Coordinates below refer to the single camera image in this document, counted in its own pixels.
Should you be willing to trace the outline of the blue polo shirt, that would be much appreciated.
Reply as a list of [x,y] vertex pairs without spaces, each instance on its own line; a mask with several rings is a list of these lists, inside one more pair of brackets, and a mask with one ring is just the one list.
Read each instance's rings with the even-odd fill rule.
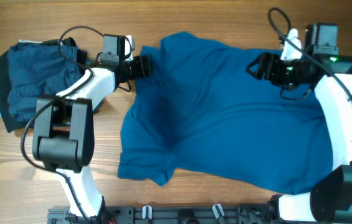
[[323,110],[307,85],[290,93],[245,68],[259,49],[180,32],[141,50],[152,74],[120,131],[118,176],[167,184],[176,169],[301,194],[333,167]]

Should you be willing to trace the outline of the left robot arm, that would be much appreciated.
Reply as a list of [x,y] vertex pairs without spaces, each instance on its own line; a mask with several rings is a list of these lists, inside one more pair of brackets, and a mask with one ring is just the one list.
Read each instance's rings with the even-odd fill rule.
[[111,223],[90,162],[95,148],[93,112],[120,84],[146,78],[147,57],[133,56],[131,35],[103,36],[103,50],[84,77],[56,96],[37,100],[32,154],[43,169],[59,175],[70,202],[69,223]]

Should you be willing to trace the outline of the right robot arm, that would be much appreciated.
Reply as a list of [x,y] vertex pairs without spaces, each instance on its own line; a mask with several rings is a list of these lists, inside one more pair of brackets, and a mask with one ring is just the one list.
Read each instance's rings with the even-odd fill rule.
[[308,193],[272,197],[268,222],[352,223],[352,57],[340,55],[337,35],[335,24],[308,25],[304,41],[290,29],[280,38],[280,55],[262,53],[246,68],[282,90],[308,84],[325,115],[332,146],[331,172]]

